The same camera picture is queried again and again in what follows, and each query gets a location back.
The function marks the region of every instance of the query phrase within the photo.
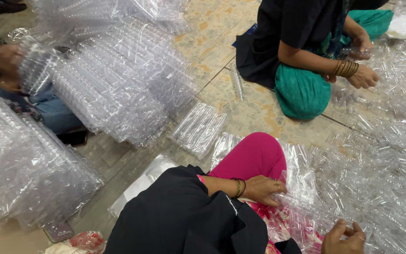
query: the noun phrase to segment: hand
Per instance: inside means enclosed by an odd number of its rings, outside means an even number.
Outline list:
[[[356,89],[368,89],[371,86],[376,86],[375,82],[379,81],[379,76],[370,68],[360,65],[358,70],[347,81]]]
[[[249,198],[264,205],[278,207],[280,204],[270,198],[277,192],[287,193],[284,183],[263,175],[257,175],[245,181],[245,192],[241,197]]]
[[[346,221],[339,220],[325,235],[321,254],[364,254],[366,235],[356,222],[352,226],[353,229],[347,228]],[[349,238],[340,240],[343,234]]]
[[[20,76],[1,76],[0,88],[12,93],[19,93],[21,91],[21,78]]]
[[[359,48],[359,54],[353,51],[349,54],[353,59],[369,60],[371,58],[369,54],[362,54],[367,48],[372,48],[374,46],[365,30],[359,36],[352,38],[352,46]]]
[[[328,82],[328,83],[336,83],[336,75],[335,74],[319,73],[319,75],[323,79],[325,79],[325,81]]]
[[[23,55],[16,45],[0,44],[0,74],[4,76],[16,76]]]

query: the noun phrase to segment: teal pants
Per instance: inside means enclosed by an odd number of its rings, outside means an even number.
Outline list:
[[[373,41],[388,30],[393,13],[389,10],[353,10],[349,16]],[[340,43],[349,44],[350,38],[343,36]],[[313,119],[327,107],[331,85],[317,73],[282,63],[275,74],[275,94],[286,116]]]

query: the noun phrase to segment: woman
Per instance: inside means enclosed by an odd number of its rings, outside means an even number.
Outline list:
[[[287,192],[275,180],[282,170],[286,162],[279,143],[261,132],[245,137],[208,175],[192,165],[168,169],[126,204],[105,254],[301,253],[293,240],[273,245],[266,223],[238,200],[277,207],[270,196]],[[343,234],[349,238],[340,240]],[[363,239],[358,224],[352,230],[341,220],[325,236],[321,253],[362,254]]]
[[[263,0],[258,28],[236,39],[236,65],[247,80],[274,89],[286,116],[312,119],[328,104],[336,76],[355,88],[375,86],[379,77],[366,66],[334,58],[344,47],[358,47],[387,31],[391,11],[375,9],[386,0]]]

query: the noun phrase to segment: black kurta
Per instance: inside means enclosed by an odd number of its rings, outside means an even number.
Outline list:
[[[354,9],[376,9],[387,0],[357,0]],[[312,48],[336,28],[342,0],[262,0],[258,28],[252,35],[236,38],[236,65],[245,79],[275,87],[282,40],[293,48]]]
[[[105,254],[264,254],[266,223],[248,204],[219,191],[211,197],[199,167],[166,170],[130,200]]]

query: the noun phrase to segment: pink pants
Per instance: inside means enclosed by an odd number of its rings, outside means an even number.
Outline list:
[[[255,132],[235,146],[208,176],[248,180],[263,175],[285,182],[283,170],[286,159],[278,141],[267,133]]]

